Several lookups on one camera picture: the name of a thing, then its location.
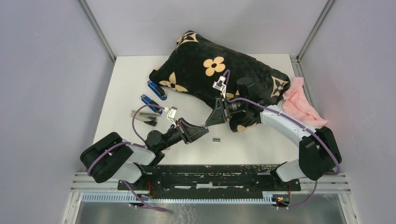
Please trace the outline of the grey beige stapler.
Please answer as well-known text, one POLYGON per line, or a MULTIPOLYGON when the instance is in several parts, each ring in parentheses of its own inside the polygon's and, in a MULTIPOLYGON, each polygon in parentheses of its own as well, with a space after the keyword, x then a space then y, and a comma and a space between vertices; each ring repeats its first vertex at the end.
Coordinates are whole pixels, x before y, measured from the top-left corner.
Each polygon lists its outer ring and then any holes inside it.
POLYGON ((156 126, 161 115, 155 112, 131 111, 131 117, 150 126, 156 126))

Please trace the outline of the blue stapler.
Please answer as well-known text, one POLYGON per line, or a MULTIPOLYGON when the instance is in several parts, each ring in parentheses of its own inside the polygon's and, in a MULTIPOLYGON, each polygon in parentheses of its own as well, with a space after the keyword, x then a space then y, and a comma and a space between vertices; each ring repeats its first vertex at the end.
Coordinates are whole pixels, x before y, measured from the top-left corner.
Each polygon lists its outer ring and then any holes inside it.
POLYGON ((147 81, 147 85, 162 101, 165 101, 167 99, 167 95, 166 95, 165 91, 160 86, 158 86, 156 83, 149 80, 149 81, 147 81))
POLYGON ((148 107, 155 113, 158 114, 162 114, 163 110, 162 108, 159 106, 159 104, 155 101, 153 101, 151 98, 149 98, 148 96, 146 96, 145 94, 141 95, 141 101, 148 105, 148 107))

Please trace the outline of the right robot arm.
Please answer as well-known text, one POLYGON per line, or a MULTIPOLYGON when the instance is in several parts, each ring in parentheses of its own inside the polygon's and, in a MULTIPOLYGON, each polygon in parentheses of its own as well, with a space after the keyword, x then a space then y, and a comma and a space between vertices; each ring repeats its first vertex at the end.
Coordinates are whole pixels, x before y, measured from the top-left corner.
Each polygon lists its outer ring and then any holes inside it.
POLYGON ((273 189, 282 190, 294 179, 317 181, 332 170, 340 171, 342 158, 329 128, 324 126, 318 129, 297 121, 276 105, 264 106, 247 98, 227 99, 227 82, 227 77, 220 76, 212 85, 220 91, 220 97, 215 99, 215 107, 206 126, 224 124, 236 113, 252 109, 261 124, 275 129, 298 147, 298 158, 279 165, 270 177, 269 183, 273 189))

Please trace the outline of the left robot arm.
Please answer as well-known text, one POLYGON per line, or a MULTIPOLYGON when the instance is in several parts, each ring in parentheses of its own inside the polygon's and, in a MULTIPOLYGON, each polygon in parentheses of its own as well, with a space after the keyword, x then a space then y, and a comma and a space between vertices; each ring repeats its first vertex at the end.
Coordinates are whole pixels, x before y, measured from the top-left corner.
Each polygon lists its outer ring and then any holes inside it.
POLYGON ((134 189, 140 190, 147 184, 141 165, 155 166, 164 158, 165 149, 181 141, 193 143, 208 132, 208 128, 190 124, 183 118, 177 120, 166 133, 150 131, 144 145, 126 141, 117 132, 111 132, 84 150, 80 161, 96 183, 115 178, 125 180, 134 189))

